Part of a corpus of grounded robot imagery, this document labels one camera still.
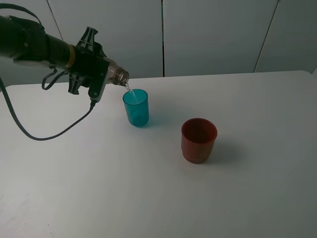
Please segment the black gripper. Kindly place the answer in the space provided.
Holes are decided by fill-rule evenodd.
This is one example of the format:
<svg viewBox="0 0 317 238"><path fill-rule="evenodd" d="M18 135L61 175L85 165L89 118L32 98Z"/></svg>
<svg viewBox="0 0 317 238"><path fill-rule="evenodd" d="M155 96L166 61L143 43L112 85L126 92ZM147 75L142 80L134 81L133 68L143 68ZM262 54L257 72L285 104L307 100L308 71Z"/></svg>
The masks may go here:
<svg viewBox="0 0 317 238"><path fill-rule="evenodd" d="M95 28L87 27L83 36L75 47L75 61L69 71L68 92L79 94L81 86L89 89L92 69L96 64L105 61L106 55L99 43L95 42Z"/></svg>

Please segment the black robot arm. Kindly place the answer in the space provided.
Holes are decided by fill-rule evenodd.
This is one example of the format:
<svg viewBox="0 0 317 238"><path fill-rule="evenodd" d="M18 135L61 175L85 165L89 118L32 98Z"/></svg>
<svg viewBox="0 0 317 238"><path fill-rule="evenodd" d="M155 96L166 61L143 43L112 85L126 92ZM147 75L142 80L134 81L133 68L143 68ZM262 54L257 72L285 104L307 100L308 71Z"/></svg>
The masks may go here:
<svg viewBox="0 0 317 238"><path fill-rule="evenodd" d="M94 41L97 30L88 27L77 43L68 44L45 32L38 22L18 17L0 18L0 55L24 65L62 69L69 76L68 92L89 89L89 97L100 100L110 63L100 44Z"/></svg>

